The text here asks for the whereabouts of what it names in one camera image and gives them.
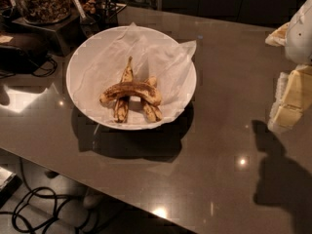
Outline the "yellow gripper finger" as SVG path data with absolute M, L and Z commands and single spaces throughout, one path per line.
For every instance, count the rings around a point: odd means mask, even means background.
M 286 45 L 286 35 L 288 27 L 289 23 L 284 23 L 282 26 L 274 30 L 266 37 L 265 43 L 270 46 L 284 47 Z

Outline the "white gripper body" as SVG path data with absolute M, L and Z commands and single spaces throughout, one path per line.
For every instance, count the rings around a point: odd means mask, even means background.
M 286 34 L 287 59 L 297 64 L 312 64 L 312 0 L 292 17 Z

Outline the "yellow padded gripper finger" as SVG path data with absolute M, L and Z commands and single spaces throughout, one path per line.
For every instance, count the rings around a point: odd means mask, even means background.
M 274 133 L 291 130 L 311 105 L 312 66 L 301 64 L 291 73 L 282 72 L 277 81 L 268 129 Z

